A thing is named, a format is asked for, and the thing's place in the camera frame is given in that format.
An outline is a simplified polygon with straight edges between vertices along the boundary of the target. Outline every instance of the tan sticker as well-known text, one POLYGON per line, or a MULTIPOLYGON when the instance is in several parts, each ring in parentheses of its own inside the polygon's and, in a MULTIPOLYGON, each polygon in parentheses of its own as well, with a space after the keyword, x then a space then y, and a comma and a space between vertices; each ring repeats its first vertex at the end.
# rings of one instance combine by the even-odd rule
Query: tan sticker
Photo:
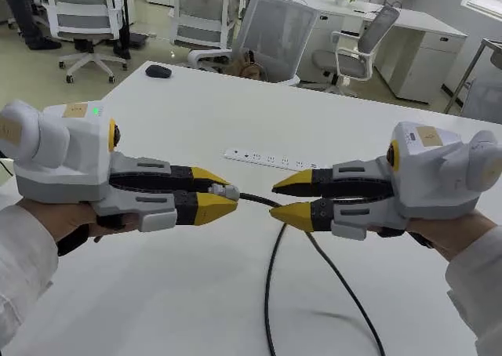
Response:
POLYGON ((442 146, 441 137, 435 127, 420 126, 417 127, 417 132, 424 147, 442 146))
POLYGON ((87 113, 87 103, 67 104, 64 118, 84 118, 87 113))
POLYGON ((8 142, 19 146, 21 141, 21 124, 0 116, 0 139, 7 140, 8 142))

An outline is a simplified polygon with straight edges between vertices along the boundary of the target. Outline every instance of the hand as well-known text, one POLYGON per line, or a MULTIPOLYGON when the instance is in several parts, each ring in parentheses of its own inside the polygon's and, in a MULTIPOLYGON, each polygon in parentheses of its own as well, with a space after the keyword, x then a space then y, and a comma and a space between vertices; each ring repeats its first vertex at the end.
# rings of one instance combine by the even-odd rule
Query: hand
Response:
POLYGON ((478 211, 453 220, 410 220, 406 230, 424 236, 448 261, 497 225, 478 211))
POLYGON ((58 242, 68 236, 83 224, 89 224, 89 236, 97 237, 107 234, 129 232, 137 229, 138 217, 135 214, 123 216, 125 227, 121 230, 112 230, 96 224, 96 213, 87 204, 77 205, 47 205, 29 199, 21 199, 17 205, 27 210, 35 217, 58 242))

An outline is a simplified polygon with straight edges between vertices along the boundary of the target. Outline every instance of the black mouse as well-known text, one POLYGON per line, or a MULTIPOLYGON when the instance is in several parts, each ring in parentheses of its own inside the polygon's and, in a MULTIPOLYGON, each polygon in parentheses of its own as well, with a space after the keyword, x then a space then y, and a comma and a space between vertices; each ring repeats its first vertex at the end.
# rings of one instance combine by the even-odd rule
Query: black mouse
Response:
POLYGON ((152 64, 152 65, 148 66, 148 68, 145 71, 145 73, 150 78, 164 78, 164 79, 167 79, 167 78, 170 78, 170 76, 171 76, 171 70, 170 69, 168 69, 166 67, 159 66, 157 64, 152 64))

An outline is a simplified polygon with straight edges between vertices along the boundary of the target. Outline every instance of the yellow circular ring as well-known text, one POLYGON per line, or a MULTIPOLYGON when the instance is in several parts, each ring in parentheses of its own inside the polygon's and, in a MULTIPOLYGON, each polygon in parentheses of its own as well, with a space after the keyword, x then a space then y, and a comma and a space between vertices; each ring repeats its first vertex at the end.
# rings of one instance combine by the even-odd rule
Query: yellow circular ring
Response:
POLYGON ((394 165, 392 169, 397 172, 399 170, 399 145, 396 139, 391 141, 392 149, 394 150, 394 165))
POLYGON ((113 151, 114 149, 114 138, 115 138, 115 120, 113 118, 110 118, 110 128, 108 130, 108 150, 110 152, 113 151))

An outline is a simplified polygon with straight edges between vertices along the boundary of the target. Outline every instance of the electrical outlet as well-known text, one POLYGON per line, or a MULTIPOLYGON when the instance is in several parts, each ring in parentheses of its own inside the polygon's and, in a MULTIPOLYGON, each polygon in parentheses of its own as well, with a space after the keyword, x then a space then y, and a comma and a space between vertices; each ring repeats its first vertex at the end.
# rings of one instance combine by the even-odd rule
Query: electrical outlet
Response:
POLYGON ((308 162, 303 159, 289 158, 281 154, 265 154, 256 151, 249 151, 243 148, 228 148, 224 153, 224 157, 240 162, 273 166, 275 168, 295 171, 328 167, 327 165, 320 165, 317 162, 308 162))

